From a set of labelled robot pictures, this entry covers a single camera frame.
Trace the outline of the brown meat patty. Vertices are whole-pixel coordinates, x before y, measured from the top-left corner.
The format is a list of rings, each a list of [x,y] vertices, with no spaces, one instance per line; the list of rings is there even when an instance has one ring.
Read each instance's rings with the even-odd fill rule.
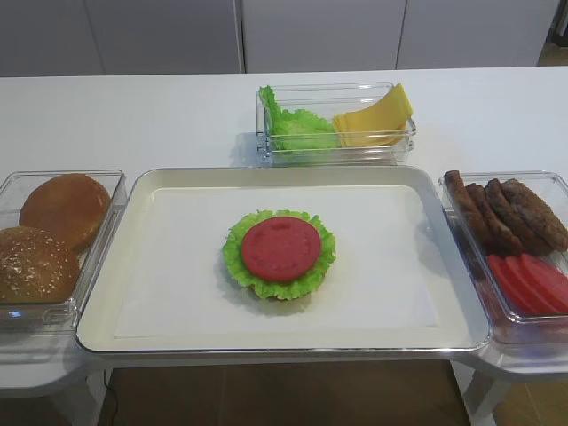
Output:
[[[485,186],[486,198],[499,220],[507,227],[499,237],[502,246],[508,244],[510,255],[520,256],[528,253],[532,256],[547,256],[552,248],[539,237],[515,212],[501,188],[498,179],[491,179]]]
[[[447,171],[444,175],[444,182],[478,244],[484,251],[491,252],[493,236],[476,203],[463,184],[460,172],[458,170]]]
[[[469,184],[466,186],[466,190],[481,213],[491,236],[491,241],[488,243],[486,251],[499,256],[518,256],[522,254],[523,244],[493,211],[484,187],[478,184]]]
[[[528,186],[517,179],[501,184],[511,207],[553,250],[567,250],[567,229],[552,208]]]

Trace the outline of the green lettuce leaf on tray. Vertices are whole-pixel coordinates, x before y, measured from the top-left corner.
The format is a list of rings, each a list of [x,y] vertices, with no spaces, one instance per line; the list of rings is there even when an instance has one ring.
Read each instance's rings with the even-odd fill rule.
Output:
[[[313,225],[320,234],[321,254],[315,265],[301,277],[285,282],[262,280],[247,270],[241,258],[241,244],[246,232],[271,217],[297,217]],[[281,301],[294,300],[317,290],[325,279],[327,271],[335,261],[335,236],[324,226],[320,217],[294,210],[259,210],[247,214],[234,225],[223,246],[223,257],[230,276],[236,282],[252,290],[259,298],[274,298]]]

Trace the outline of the green lettuce in container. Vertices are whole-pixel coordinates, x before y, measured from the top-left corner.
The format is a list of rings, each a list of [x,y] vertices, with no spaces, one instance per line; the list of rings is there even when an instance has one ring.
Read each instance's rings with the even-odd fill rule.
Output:
[[[325,118],[302,108],[293,112],[282,109],[269,85],[261,87],[259,95],[268,112],[268,130],[278,150],[331,149],[340,146],[333,125]]]

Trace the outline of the clear lettuce and cheese container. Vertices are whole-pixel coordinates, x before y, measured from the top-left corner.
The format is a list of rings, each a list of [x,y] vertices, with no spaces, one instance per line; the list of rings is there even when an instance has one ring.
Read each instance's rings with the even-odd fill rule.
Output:
[[[301,108],[309,110],[325,118],[334,127],[333,118],[336,115],[370,107],[384,97],[395,85],[389,82],[379,82],[271,87],[282,109],[287,109],[290,112]],[[396,136],[400,137],[395,145],[346,147],[342,145],[340,133],[335,130],[340,144],[337,148],[278,150],[273,143],[274,137],[270,135],[268,130],[270,118],[261,102],[259,89],[256,92],[257,151],[263,160],[269,162],[272,166],[363,163],[394,165],[405,162],[414,147],[416,126],[412,116],[407,121],[406,128],[395,133]]]

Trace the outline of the yellow cheese slices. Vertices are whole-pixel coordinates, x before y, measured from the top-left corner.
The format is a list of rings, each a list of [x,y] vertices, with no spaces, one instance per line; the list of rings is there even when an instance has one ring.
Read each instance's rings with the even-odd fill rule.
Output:
[[[356,112],[336,115],[335,130],[346,147],[388,146],[400,140],[396,132],[406,128],[414,110],[401,83],[373,105]]]

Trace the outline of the red tomato slice on tray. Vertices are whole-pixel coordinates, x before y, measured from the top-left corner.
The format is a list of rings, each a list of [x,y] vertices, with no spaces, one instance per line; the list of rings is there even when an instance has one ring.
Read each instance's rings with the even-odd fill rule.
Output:
[[[319,231],[297,217],[271,217],[251,227],[241,244],[245,267],[262,280],[285,282],[306,274],[320,257]]]

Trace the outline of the white serving tray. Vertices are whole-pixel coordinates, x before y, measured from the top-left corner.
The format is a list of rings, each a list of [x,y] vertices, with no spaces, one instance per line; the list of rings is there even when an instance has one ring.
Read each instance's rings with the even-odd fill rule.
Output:
[[[248,213],[321,218],[319,289],[263,300],[222,258]],[[430,177],[407,166],[160,169],[139,177],[76,331],[99,352],[472,351],[489,320]]]

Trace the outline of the plain brown bun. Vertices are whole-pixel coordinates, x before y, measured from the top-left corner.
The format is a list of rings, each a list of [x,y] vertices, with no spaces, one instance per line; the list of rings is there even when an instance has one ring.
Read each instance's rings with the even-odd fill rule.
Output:
[[[109,205],[108,191],[98,181],[84,174],[65,174],[27,197],[19,224],[51,233],[79,255],[93,243]]]

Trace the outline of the clear patty and tomato container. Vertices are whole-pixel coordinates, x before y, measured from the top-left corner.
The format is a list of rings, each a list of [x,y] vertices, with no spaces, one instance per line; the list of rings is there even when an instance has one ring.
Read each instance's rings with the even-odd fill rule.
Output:
[[[487,183],[494,178],[498,179],[501,184],[512,178],[517,179],[544,200],[567,229],[567,185],[558,175],[545,172],[481,174],[460,172],[460,175],[465,187],[469,184],[478,184],[484,189]],[[493,328],[494,338],[506,344],[566,342],[567,313],[549,315],[538,313],[525,316],[517,312],[509,303],[487,262],[490,255],[496,255],[504,260],[508,256],[499,256],[482,249],[446,188],[444,176],[439,183],[443,188],[443,206],[447,221],[464,262],[469,268],[473,285],[485,307]],[[567,277],[567,250],[561,252],[552,249],[552,253],[547,256],[535,257],[550,264]]]

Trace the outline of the clear bun container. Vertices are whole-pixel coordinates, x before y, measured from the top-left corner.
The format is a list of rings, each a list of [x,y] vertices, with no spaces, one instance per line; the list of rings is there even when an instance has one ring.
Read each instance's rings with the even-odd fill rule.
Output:
[[[125,176],[119,170],[80,170],[15,172],[1,185],[1,231],[19,224],[20,210],[27,197],[48,180],[65,174],[84,174],[102,184],[110,196],[110,205],[93,243],[81,254],[79,277],[71,296],[59,303],[3,304],[1,329],[13,332],[59,332],[74,328],[91,292],[104,252],[122,214],[127,194]]]

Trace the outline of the red tomato slice left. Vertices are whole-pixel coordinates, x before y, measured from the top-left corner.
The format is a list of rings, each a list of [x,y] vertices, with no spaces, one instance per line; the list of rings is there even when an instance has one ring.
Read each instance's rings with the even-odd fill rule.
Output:
[[[499,282],[502,293],[517,312],[525,316],[538,314],[538,303],[528,287],[509,269],[505,260],[496,255],[490,255],[487,262]]]

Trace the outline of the sesame seed bun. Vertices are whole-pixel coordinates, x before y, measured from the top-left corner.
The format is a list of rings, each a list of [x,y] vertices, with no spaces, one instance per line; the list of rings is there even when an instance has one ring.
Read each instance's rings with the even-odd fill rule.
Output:
[[[46,231],[27,226],[1,231],[1,302],[59,303],[79,277],[75,253]]]

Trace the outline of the brown meat patty front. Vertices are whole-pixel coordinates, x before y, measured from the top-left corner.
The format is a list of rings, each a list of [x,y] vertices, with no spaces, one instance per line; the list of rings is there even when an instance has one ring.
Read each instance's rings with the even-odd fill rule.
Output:
[[[567,229],[552,208],[528,186],[517,179],[501,184],[511,207],[553,250],[567,250]]]

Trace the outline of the red tomato slice right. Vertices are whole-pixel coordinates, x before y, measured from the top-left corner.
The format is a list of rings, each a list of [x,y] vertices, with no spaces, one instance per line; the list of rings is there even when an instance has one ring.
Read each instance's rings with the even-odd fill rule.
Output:
[[[520,266],[537,293],[557,312],[567,313],[567,277],[535,256],[523,254]]]

